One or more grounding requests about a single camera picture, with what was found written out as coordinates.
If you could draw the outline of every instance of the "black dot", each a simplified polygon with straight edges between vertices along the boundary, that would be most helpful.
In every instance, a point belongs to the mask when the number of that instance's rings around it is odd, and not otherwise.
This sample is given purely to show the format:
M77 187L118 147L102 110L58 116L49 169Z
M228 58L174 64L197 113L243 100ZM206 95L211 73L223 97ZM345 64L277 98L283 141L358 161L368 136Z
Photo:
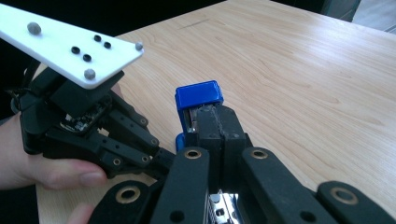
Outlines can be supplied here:
M90 62L91 61L91 55L89 55L89 54L84 54L84 56L82 56L82 59L85 61L85 62Z
M79 54L79 48L76 47L76 46L74 46L74 47L72 48L72 52L73 52L74 54Z
M101 42L102 37L100 37L99 35L96 35L96 36L93 37L93 39L94 39L96 42Z
M111 48L111 44L108 43L108 42L105 42L104 46L105 46L105 48L107 48L107 49L110 49L110 48Z

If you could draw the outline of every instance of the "wood grain surface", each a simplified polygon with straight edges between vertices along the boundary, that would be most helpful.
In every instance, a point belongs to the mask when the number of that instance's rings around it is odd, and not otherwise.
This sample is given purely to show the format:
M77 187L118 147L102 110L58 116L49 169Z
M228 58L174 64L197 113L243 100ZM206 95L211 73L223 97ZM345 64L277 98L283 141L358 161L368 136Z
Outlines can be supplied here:
M175 88L215 79L254 146L272 150L303 185L346 182L396 217L396 35L230 0L120 38L145 46L120 87L162 147L174 151L181 132ZM97 204L129 178L95 189L38 187L40 221L64 223L78 203Z

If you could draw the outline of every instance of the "wooden table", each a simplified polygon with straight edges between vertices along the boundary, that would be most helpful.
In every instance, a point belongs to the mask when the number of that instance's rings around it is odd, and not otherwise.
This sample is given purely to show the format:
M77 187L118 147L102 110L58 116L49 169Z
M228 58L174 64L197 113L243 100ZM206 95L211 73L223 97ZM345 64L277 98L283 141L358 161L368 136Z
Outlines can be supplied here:
M120 82L161 146L181 132L178 86L215 79L257 147L308 188L339 180L396 217L396 35L263 0L230 0L120 38L146 53ZM42 223L64 223L124 179L94 189L37 188Z

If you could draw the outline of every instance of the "blue object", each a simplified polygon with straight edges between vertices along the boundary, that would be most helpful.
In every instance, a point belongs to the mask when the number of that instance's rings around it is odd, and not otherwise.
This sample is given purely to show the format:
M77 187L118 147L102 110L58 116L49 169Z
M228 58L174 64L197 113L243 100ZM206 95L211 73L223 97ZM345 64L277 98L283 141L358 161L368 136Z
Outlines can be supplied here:
M178 87L175 99L183 133L188 131L186 120L189 119L191 109L202 105L215 105L224 102L220 86L215 80ZM184 134L180 134L177 136L177 151L183 147Z

